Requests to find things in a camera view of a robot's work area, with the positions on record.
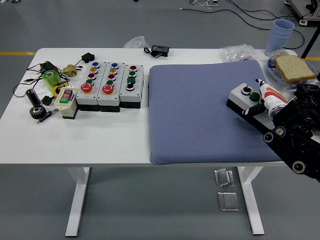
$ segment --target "yellow floor line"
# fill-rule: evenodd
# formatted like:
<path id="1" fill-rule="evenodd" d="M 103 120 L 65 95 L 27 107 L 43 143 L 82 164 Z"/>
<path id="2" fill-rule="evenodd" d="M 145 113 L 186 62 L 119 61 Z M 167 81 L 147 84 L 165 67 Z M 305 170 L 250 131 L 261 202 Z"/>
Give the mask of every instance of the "yellow floor line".
<path id="1" fill-rule="evenodd" d="M 33 51 L 0 51 L 0 55 L 13 55 L 13 56 L 34 56 Z"/>
<path id="2" fill-rule="evenodd" d="M 11 55 L 11 56 L 34 56 L 36 52 L 34 51 L 0 51 L 0 55 Z M 320 57 L 307 56 L 305 60 L 308 61 L 320 61 Z"/>
<path id="3" fill-rule="evenodd" d="M 307 57 L 305 58 L 305 60 L 308 60 L 308 61 L 320 61 L 320 57 L 307 56 Z"/>

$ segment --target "green cylinder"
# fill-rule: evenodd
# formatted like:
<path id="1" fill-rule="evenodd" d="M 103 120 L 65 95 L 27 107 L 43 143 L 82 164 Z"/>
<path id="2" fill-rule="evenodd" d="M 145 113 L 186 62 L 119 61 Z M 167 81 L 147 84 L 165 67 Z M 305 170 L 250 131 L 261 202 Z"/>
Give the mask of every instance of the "green cylinder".
<path id="1" fill-rule="evenodd" d="M 47 88 L 52 91 L 60 83 L 59 73 L 55 70 L 49 70 L 42 74 L 43 81 Z"/>

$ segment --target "plastic cup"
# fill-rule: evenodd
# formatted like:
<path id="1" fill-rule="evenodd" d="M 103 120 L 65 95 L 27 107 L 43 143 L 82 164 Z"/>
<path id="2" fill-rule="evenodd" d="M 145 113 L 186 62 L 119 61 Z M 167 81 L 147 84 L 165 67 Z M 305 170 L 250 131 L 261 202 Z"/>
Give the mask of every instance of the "plastic cup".
<path id="1" fill-rule="evenodd" d="M 274 20 L 272 27 L 279 33 L 287 34 L 292 32 L 292 30 L 295 28 L 295 25 L 286 19 L 276 19 Z"/>
<path id="2" fill-rule="evenodd" d="M 269 57 L 270 53 L 276 50 L 282 49 L 284 45 L 287 43 L 289 38 L 290 36 L 278 37 L 278 36 L 275 36 L 272 32 L 270 32 L 270 36 L 266 43 L 264 54 Z"/>
<path id="3" fill-rule="evenodd" d="M 281 33 L 281 32 L 278 32 L 277 30 L 274 29 L 274 27 L 271 28 L 271 33 L 273 35 L 275 35 L 276 37 L 279 37 L 279 38 L 287 38 L 287 37 L 290 37 L 291 36 L 291 32 L 289 33 Z"/>

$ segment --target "white cable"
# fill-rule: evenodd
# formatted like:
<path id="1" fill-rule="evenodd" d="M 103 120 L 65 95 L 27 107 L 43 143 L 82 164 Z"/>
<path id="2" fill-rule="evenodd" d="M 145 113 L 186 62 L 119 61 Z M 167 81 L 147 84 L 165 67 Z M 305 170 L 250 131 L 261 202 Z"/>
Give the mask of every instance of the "white cable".
<path id="1" fill-rule="evenodd" d="M 200 6 L 206 6 L 208 9 L 212 9 L 211 8 L 211 6 L 213 6 L 213 7 L 218 7 L 219 5 L 217 4 L 217 3 L 215 3 L 213 0 L 208 0 L 208 1 L 206 1 L 204 4 L 201 4 L 201 3 L 199 3 L 198 2 L 198 0 L 194 0 L 190 5 L 192 5 L 192 4 L 195 4 L 195 5 L 197 5 L 197 4 L 199 4 Z"/>

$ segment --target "gray padded mat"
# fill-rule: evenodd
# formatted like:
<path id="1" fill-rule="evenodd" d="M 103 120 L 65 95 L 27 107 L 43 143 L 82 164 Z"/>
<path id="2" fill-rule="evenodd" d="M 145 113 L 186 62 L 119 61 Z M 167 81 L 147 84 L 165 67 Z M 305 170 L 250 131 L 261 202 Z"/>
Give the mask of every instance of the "gray padded mat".
<path id="1" fill-rule="evenodd" d="M 242 83 L 265 80 L 256 60 L 157 65 L 149 76 L 150 160 L 176 163 L 271 162 L 263 135 L 226 106 Z"/>

